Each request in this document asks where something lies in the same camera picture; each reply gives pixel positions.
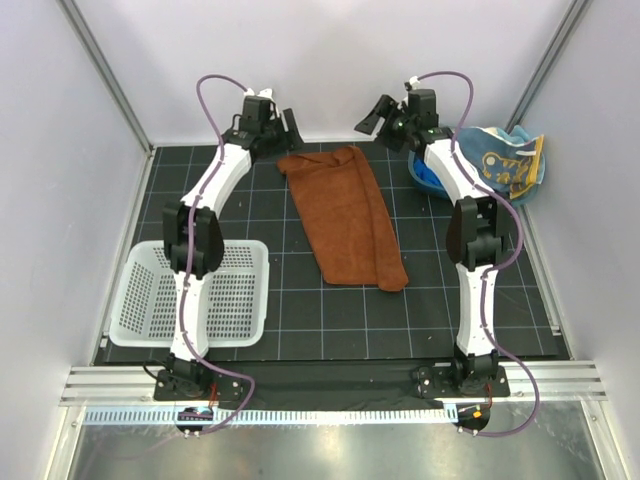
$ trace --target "white wall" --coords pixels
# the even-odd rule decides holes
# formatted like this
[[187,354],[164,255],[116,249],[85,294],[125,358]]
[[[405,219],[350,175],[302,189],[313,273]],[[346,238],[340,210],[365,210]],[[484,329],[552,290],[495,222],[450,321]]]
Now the white wall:
[[[194,95],[210,72],[273,87],[306,139],[353,139],[380,94],[401,97],[409,77],[441,69],[476,82],[472,123],[504,125],[569,3],[78,0],[155,144],[213,141]],[[454,123],[466,86],[430,85],[443,122]],[[234,88],[206,90],[225,127],[240,108]]]
[[595,1],[527,128],[547,135],[534,227],[581,358],[595,359],[640,466],[640,3]]
[[53,0],[0,5],[0,478],[43,473],[144,155]]

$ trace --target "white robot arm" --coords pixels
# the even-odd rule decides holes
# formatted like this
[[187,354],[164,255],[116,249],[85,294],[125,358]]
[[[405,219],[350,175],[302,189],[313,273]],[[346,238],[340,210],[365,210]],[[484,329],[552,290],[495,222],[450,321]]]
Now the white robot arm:
[[[202,291],[204,278],[218,269],[224,255],[224,240],[218,222],[220,213],[237,183],[258,158],[282,154],[302,145],[293,112],[287,109],[281,113],[270,89],[257,95],[247,90],[242,114],[234,116],[234,120],[236,118],[237,125],[234,122],[222,135],[225,142],[224,157],[221,149],[218,149],[198,183],[180,201],[167,203],[162,214],[164,253],[174,272],[179,304],[189,255],[189,210],[200,195],[192,225],[192,272],[183,318],[191,346],[200,357],[204,357],[209,349],[206,322],[202,321],[206,319],[208,306],[207,296]],[[167,368],[161,372],[163,378],[158,384],[162,383],[168,391],[176,390],[175,384],[178,382],[193,386],[196,391],[204,390],[209,386],[210,372],[196,361],[187,348],[178,310],[173,344],[165,362]]]
[[[506,252],[508,212],[500,202],[474,186],[492,191],[464,158],[458,145],[455,148],[461,167],[457,165],[451,154],[453,133],[438,126],[435,92],[420,89],[419,84],[416,77],[405,83],[408,94],[401,102],[382,95],[355,129],[371,135],[383,118],[376,141],[394,151],[400,151],[408,144],[435,172],[454,204],[447,232],[447,253],[456,265],[460,279],[460,330],[453,352],[452,383],[460,394],[473,395],[482,392],[496,379],[499,371],[498,352],[482,326],[481,313],[484,309],[487,331],[493,336],[497,272],[492,267],[500,263]],[[481,290],[485,275],[483,300]]]
[[[482,181],[475,167],[464,158],[458,145],[456,145],[456,153],[471,178],[477,184],[491,190]],[[451,156],[451,142],[449,140],[436,140],[428,145],[423,158],[427,167],[437,175],[454,205],[458,200],[467,197],[486,198],[485,194],[473,188],[456,166]],[[480,311],[484,308],[488,330],[493,335],[493,299],[497,271],[488,273],[486,300],[482,302],[480,298],[482,275],[491,267],[493,267],[493,264],[476,267],[471,271],[462,262],[456,263],[456,270],[460,279],[460,330],[458,331],[456,344],[466,356],[470,354],[476,356],[487,355],[494,349],[482,328],[480,320]]]

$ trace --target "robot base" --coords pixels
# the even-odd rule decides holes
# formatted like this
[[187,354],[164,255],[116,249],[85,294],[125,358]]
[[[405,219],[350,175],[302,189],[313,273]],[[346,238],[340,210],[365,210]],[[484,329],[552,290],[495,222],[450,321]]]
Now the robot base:
[[503,367],[498,367],[495,379],[487,379],[478,388],[476,394],[462,392],[460,385],[452,373],[450,365],[422,367],[416,372],[418,396],[425,400],[437,400],[440,398],[460,399],[465,403],[465,398],[484,398],[487,396],[487,385],[491,388],[492,397],[508,397],[511,395],[507,374]]
[[169,355],[166,365],[168,369],[158,372],[153,392],[153,399],[158,402],[234,402],[240,399],[242,385],[231,377],[214,374],[196,361],[187,362],[173,355]]

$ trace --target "metal floor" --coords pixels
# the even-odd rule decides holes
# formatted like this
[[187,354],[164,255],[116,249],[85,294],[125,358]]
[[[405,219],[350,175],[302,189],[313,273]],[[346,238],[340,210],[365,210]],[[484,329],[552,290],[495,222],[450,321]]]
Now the metal floor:
[[[491,430],[529,414],[527,403],[495,404]],[[395,480],[604,479],[579,402],[543,403],[536,422],[503,439],[458,434],[452,425],[235,428],[178,438],[133,461],[174,427],[83,427],[70,479]],[[96,444],[100,442],[100,452]]]

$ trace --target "white plastic basket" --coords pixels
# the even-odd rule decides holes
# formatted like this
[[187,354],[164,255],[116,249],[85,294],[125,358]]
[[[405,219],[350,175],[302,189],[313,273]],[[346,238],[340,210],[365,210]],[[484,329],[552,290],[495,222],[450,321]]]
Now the white plastic basket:
[[[264,330],[269,291],[269,251],[256,240],[225,240],[220,268],[204,277],[209,299],[209,347],[248,347]],[[176,285],[163,242],[131,249],[122,272],[109,337],[123,347],[170,347]]]

